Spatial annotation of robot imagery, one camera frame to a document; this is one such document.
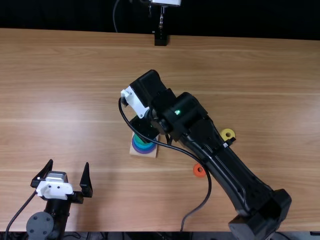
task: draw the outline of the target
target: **wood grain surface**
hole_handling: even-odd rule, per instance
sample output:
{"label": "wood grain surface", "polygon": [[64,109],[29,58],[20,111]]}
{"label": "wood grain surface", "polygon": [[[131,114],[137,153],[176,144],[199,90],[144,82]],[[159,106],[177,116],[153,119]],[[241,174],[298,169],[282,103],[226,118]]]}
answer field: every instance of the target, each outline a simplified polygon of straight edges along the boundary
{"label": "wood grain surface", "polygon": [[[292,197],[282,231],[320,230],[320,42],[0,29],[0,230],[31,195],[52,158],[79,190],[90,163],[93,198],[71,206],[67,231],[178,231],[205,197],[195,162],[159,147],[130,156],[120,91],[150,69],[174,93],[192,93],[232,149],[273,189]],[[133,111],[125,110],[129,117]],[[39,197],[12,225],[24,231]],[[236,216],[213,180],[211,198],[186,231],[228,231]]]}

